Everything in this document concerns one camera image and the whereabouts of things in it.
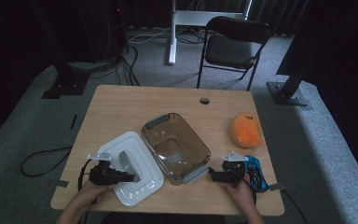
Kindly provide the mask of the white desk frame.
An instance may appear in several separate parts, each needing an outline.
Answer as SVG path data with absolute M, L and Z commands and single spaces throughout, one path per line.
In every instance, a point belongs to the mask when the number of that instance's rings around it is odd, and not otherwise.
M 172 0 L 172 22 L 171 22 L 171 44 L 169 50 L 169 64 L 176 62 L 176 26 L 205 26 L 209 20 L 218 16 L 226 16 L 232 19 L 241 19 L 247 21 L 253 0 L 246 0 L 243 12 L 221 12 L 221 11 L 189 11 L 178 10 L 176 0 Z

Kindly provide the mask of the person's right hand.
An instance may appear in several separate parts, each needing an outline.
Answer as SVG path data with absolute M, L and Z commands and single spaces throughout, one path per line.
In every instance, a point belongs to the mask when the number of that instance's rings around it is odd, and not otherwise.
M 236 187 L 225 184 L 224 189 L 243 213 L 255 210 L 254 195 L 244 181 L 241 181 Z

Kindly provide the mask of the black equipment rack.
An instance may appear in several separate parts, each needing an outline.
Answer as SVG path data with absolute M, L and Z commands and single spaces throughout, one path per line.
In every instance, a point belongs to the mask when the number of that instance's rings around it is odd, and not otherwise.
M 108 29 L 106 54 L 120 59 L 124 51 L 129 51 L 129 44 L 124 19 L 123 0 L 104 0 Z

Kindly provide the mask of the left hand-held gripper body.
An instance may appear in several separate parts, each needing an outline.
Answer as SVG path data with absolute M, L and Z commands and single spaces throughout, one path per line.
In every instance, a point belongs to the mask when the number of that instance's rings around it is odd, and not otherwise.
M 97 186 L 111 186 L 118 183 L 120 172 L 110 167 L 111 155 L 109 153 L 89 154 L 89 160 L 99 163 L 90 169 L 89 180 Z

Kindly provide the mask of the person's left hand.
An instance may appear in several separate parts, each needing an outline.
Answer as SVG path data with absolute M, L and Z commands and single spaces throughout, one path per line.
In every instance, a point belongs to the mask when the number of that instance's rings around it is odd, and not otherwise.
M 71 203 L 77 211 L 87 211 L 90 206 L 99 201 L 104 193 L 111 190 L 111 186 L 97 186 L 87 182 L 73 198 Z

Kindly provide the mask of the brown transparent container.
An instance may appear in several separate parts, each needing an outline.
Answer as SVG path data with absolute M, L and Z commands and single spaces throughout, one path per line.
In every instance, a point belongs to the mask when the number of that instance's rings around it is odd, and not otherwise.
M 173 185 L 192 183 L 208 173 L 211 151 L 179 114 L 149 120 L 141 135 Z

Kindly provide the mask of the person's dark clothing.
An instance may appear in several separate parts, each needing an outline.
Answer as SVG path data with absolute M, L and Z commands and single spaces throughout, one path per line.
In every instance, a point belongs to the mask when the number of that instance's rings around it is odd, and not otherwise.
M 101 224 L 227 224 L 224 216 L 111 213 Z

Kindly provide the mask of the dark cloth screen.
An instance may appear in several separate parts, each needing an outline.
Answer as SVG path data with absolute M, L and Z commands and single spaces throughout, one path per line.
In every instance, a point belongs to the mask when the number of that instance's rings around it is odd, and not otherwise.
M 358 162 L 358 0 L 313 0 L 278 72 L 317 87 Z

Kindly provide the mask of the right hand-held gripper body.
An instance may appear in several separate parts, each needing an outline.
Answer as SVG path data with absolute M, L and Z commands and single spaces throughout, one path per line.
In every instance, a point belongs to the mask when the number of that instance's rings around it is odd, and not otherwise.
M 234 185 L 237 185 L 245 177 L 245 163 L 248 161 L 246 156 L 231 151 L 223 156 L 223 169 L 228 173 L 229 179 Z

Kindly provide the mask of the black folding chair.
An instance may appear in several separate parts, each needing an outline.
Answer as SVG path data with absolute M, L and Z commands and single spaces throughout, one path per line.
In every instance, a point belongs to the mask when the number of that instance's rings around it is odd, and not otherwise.
M 225 16 L 209 20 L 204 30 L 197 88 L 203 68 L 242 73 L 252 70 L 246 90 L 250 90 L 262 49 L 271 37 L 270 26 L 262 21 L 245 21 Z

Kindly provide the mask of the white container lid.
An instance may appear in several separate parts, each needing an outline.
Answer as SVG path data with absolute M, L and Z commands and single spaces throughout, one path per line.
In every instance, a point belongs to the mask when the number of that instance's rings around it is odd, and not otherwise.
M 126 206 L 136 205 L 164 183 L 163 173 L 136 132 L 123 133 L 102 145 L 98 153 L 110 155 L 111 168 L 135 175 L 132 182 L 119 182 L 113 187 L 118 199 Z

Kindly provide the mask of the black metal stand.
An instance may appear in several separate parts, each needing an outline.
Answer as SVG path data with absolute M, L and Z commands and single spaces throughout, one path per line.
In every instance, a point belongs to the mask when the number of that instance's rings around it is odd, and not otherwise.
M 299 89 L 299 85 L 305 76 L 305 68 L 306 66 L 300 63 L 281 63 L 277 74 L 287 75 L 287 80 L 285 82 L 270 81 L 267 83 L 276 105 L 296 105 L 300 107 L 309 105 Z
M 42 12 L 39 0 L 27 0 L 31 7 L 44 38 L 47 41 L 48 56 L 58 75 L 49 90 L 46 90 L 43 99 L 59 99 L 62 95 L 82 95 L 89 77 L 89 72 L 76 72 L 66 61 L 62 48 L 48 24 L 48 18 Z

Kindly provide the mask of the orange plush toy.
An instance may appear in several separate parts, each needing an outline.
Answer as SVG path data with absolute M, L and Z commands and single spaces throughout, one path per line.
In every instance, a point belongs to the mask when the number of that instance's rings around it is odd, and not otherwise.
M 239 147 L 253 148 L 263 144 L 261 125 L 254 113 L 237 115 L 231 123 L 230 135 Z

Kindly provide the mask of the blue toy car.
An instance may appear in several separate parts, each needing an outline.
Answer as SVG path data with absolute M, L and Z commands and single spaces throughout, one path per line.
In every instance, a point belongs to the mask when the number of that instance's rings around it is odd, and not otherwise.
M 264 178 L 259 160 L 248 155 L 244 162 L 245 173 L 250 176 L 250 185 L 256 192 L 265 192 L 269 189 L 269 186 Z

